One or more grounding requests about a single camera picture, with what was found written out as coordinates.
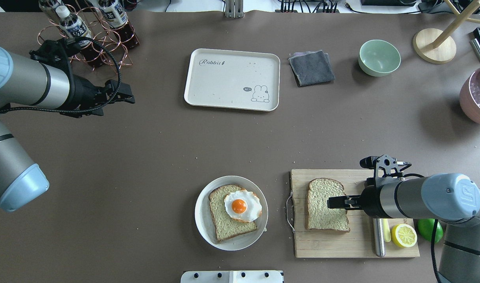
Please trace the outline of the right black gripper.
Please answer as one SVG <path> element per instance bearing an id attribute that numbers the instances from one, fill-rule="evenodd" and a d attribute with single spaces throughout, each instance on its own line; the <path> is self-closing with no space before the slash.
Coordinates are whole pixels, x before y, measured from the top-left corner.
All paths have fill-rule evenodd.
<path id="1" fill-rule="evenodd" d="M 327 200 L 329 209 L 345 209 L 346 211 L 364 211 L 373 218 L 392 219 L 380 201 L 380 193 L 385 185 L 397 185 L 405 177 L 404 170 L 411 167 L 410 162 L 400 161 L 389 155 L 368 156 L 361 159 L 359 165 L 373 170 L 373 177 L 364 181 L 364 190 L 360 195 L 330 197 Z"/>

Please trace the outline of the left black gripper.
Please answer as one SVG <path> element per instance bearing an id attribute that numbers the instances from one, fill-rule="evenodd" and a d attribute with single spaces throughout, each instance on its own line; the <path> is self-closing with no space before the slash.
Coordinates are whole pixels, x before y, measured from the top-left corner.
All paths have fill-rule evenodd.
<path id="1" fill-rule="evenodd" d="M 131 86 L 127 83 L 107 81 L 104 87 L 94 86 L 89 80 L 74 75 L 69 56 L 80 51 L 74 39 L 46 40 L 38 50 L 31 50 L 31 59 L 44 68 L 46 84 L 43 94 L 37 102 L 31 104 L 32 110 L 58 112 L 73 118 L 83 115 L 102 116 L 102 108 L 116 102 L 135 103 Z"/>

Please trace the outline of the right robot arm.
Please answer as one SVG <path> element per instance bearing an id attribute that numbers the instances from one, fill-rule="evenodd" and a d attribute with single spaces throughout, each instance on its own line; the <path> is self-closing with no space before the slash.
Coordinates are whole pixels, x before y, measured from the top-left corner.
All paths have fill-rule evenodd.
<path id="1" fill-rule="evenodd" d="M 443 283 L 480 283 L 480 188 L 459 173 L 408 179 L 410 163 L 388 155 L 368 156 L 373 169 L 361 195 L 331 197 L 329 208 L 363 210 L 374 219 L 429 219 L 447 229 L 436 277 Z"/>

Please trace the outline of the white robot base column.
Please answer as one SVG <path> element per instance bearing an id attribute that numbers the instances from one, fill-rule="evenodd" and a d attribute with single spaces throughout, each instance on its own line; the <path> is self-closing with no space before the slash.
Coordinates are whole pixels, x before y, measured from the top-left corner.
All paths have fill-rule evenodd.
<path id="1" fill-rule="evenodd" d="M 281 270 L 215 270 L 188 271 L 181 283 L 284 283 Z"/>

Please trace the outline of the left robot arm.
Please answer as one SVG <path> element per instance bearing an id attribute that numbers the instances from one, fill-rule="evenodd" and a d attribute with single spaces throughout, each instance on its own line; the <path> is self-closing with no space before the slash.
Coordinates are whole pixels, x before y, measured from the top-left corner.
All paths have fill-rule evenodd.
<path id="1" fill-rule="evenodd" d="M 0 210 L 16 211 L 50 188 L 40 166 L 6 125 L 6 115 L 17 113 L 22 118 L 23 112 L 39 112 L 69 118 L 103 116 L 107 105 L 135 102 L 131 87 L 121 80 L 121 66 L 116 60 L 116 79 L 109 79 L 103 86 L 73 73 L 70 60 L 80 51 L 82 40 L 114 59 L 112 52 L 89 37 L 46 40 L 27 56 L 0 46 Z"/>

